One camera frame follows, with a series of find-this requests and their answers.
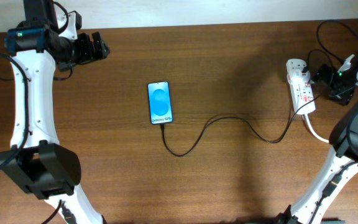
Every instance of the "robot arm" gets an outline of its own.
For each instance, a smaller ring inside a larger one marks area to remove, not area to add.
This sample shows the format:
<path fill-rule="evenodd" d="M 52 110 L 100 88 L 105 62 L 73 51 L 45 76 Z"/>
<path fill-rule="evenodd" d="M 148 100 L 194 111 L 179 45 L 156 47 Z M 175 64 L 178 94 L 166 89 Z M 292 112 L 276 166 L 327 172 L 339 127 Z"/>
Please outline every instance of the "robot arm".
<path fill-rule="evenodd" d="M 25 126 L 23 77 L 12 65 L 16 88 L 16 117 L 10 151 L 0 152 L 0 163 L 17 150 L 23 131 L 30 133 L 19 156 L 3 171 L 27 194 L 34 194 L 53 207 L 62 201 L 59 214 L 67 223 L 106 223 L 81 188 L 81 166 L 78 156 L 61 147 L 53 120 L 52 83 L 56 64 L 60 71 L 75 65 L 101 60 L 109 48 L 98 32 L 76 34 L 81 16 L 73 11 L 57 15 L 60 5 L 51 0 L 24 0 L 26 21 L 8 31 L 5 39 L 28 79 L 29 126 Z"/>
<path fill-rule="evenodd" d="M 352 70 L 350 56 L 339 69 L 339 76 L 342 73 Z M 358 110 L 358 102 L 348 114 L 338 122 L 331 133 L 329 149 L 326 161 L 317 177 L 305 194 L 293 205 L 289 206 L 285 213 L 277 216 L 275 224 L 318 224 L 321 223 L 324 213 L 334 201 L 338 193 L 347 182 L 358 173 L 358 157 L 349 149 L 346 136 L 347 125 Z M 358 150 L 358 115 L 351 124 L 351 137 L 357 139 L 356 149 Z"/>

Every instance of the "white power strip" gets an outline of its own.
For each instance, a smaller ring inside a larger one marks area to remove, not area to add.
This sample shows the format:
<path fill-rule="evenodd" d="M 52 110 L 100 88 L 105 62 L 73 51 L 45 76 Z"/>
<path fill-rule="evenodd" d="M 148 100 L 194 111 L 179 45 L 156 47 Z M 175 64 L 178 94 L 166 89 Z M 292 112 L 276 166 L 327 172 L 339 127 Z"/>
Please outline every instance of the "white power strip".
<path fill-rule="evenodd" d="M 314 99 L 311 85 L 308 83 L 310 81 L 310 72 L 302 73 L 305 67 L 306 62 L 300 59 L 290 59 L 287 62 L 287 80 L 291 88 L 294 111 Z M 299 110 L 297 114 L 308 114 L 315 109 L 316 105 L 311 102 Z"/>

